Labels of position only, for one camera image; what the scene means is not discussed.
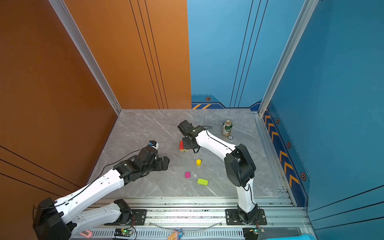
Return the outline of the lime green block front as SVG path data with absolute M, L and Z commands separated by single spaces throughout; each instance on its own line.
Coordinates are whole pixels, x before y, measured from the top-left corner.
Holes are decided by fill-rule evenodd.
M 202 186 L 208 186 L 208 184 L 209 184 L 209 181 L 208 180 L 205 180 L 205 179 L 201 179 L 201 178 L 199 178 L 198 180 L 197 180 L 197 183 L 199 184 L 199 185 L 202 185 Z

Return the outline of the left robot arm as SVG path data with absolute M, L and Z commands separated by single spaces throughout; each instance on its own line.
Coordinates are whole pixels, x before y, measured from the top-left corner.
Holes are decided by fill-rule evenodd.
M 101 172 L 85 187 L 57 200 L 47 198 L 35 207 L 33 229 L 39 240 L 69 240 L 73 236 L 100 225 L 134 223 L 131 207 L 123 199 L 97 209 L 89 206 L 109 193 L 147 176 L 153 171 L 166 171 L 168 157 L 159 157 L 158 144 L 151 141 L 112 163 L 112 169 Z

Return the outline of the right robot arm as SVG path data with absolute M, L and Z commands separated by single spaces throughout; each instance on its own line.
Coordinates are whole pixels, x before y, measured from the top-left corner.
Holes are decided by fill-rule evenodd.
M 226 175 L 237 188 L 238 216 L 242 224 L 250 225 L 256 221 L 259 207 L 254 198 L 254 177 L 256 165 L 243 144 L 234 145 L 214 136 L 207 127 L 194 127 L 188 121 L 178 125 L 183 144 L 197 153 L 205 148 L 225 163 Z

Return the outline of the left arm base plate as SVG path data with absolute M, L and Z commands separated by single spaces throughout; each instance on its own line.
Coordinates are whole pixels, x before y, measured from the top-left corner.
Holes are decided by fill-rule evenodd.
M 133 209 L 124 212 L 113 223 L 104 224 L 105 226 L 143 226 L 147 217 L 146 209 Z

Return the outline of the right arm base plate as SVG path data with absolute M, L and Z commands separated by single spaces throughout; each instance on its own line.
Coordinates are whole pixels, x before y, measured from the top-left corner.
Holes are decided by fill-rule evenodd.
M 240 209 L 226 209 L 226 223 L 229 226 L 234 225 L 258 225 L 266 226 L 268 224 L 265 211 L 258 207 L 251 212 L 246 213 Z

